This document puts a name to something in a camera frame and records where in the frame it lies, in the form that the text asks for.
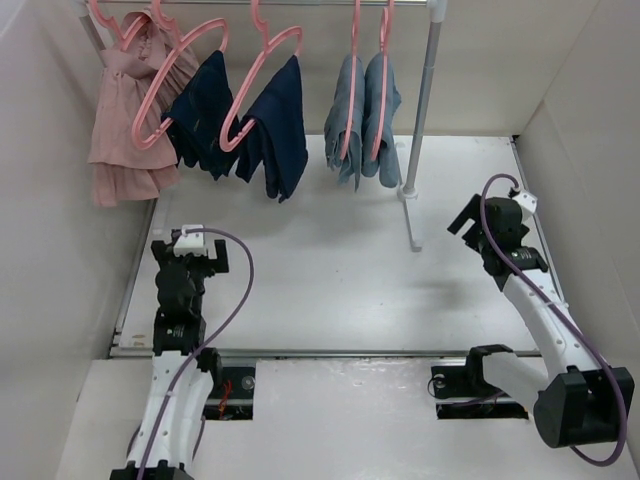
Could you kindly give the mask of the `dark blue trousers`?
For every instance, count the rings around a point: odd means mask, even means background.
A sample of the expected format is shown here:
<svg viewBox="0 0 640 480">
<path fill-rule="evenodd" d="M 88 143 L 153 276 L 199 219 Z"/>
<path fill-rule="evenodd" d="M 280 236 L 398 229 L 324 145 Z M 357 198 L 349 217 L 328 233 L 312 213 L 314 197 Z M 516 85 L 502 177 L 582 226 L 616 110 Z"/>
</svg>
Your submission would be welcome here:
<svg viewBox="0 0 640 480">
<path fill-rule="evenodd" d="M 309 158 L 297 56 L 288 59 L 254 101 L 243 123 L 250 120 L 255 124 L 241 142 L 236 176 L 250 182 L 263 166 L 267 197 L 282 203 L 293 195 Z"/>
</svg>

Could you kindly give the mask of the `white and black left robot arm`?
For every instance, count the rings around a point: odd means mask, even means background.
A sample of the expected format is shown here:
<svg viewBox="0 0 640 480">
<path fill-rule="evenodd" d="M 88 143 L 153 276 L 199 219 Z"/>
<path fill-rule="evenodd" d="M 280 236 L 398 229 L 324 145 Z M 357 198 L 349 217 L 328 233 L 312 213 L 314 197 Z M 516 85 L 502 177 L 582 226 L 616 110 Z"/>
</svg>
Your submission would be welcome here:
<svg viewBox="0 0 640 480">
<path fill-rule="evenodd" d="M 205 279 L 229 271 L 226 243 L 210 258 L 202 232 L 151 244 L 159 265 L 153 325 L 152 380 L 126 465 L 112 479 L 191 479 L 205 405 L 223 387 L 220 355 L 204 346 Z"/>
</svg>

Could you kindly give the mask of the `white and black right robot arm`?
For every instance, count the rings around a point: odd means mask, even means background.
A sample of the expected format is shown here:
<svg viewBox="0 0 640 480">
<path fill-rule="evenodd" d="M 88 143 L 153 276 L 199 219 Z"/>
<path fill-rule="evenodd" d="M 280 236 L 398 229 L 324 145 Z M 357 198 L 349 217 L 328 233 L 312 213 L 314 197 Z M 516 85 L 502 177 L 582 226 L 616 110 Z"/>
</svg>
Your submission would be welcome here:
<svg viewBox="0 0 640 480">
<path fill-rule="evenodd" d="M 448 230 L 477 252 L 498 290 L 515 307 L 544 361 L 529 367 L 501 344 L 470 349 L 462 369 L 468 396 L 502 391 L 529 410 L 551 448 L 618 441 L 635 383 L 624 367 L 602 366 L 576 335 L 543 255 L 523 245 L 534 197 L 474 195 Z"/>
</svg>

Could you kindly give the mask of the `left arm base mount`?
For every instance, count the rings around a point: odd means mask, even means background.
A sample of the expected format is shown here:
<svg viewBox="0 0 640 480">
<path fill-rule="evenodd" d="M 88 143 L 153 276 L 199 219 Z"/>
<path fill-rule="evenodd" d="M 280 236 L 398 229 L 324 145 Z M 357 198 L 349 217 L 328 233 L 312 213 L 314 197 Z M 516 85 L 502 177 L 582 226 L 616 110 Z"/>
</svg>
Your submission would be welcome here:
<svg viewBox="0 0 640 480">
<path fill-rule="evenodd" d="M 182 371 L 176 384 L 175 375 L 186 356 L 177 352 L 166 352 L 153 359 L 153 386 L 159 388 L 160 400 L 170 386 L 169 405 L 165 418 L 178 409 L 187 416 L 194 415 L 197 408 L 206 420 L 232 421 L 251 420 L 256 386 L 254 365 L 225 363 L 217 354 L 201 355 L 192 360 Z"/>
</svg>

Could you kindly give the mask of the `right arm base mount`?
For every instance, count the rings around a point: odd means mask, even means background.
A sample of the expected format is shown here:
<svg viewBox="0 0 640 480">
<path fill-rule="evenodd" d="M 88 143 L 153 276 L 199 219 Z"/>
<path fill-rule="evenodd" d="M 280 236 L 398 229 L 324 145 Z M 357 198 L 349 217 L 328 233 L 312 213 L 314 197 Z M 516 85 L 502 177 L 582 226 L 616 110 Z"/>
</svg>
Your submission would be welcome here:
<svg viewBox="0 0 640 480">
<path fill-rule="evenodd" d="M 529 419 L 526 408 L 498 388 L 474 383 L 463 361 L 437 361 L 430 371 L 427 390 L 439 420 Z"/>
</svg>

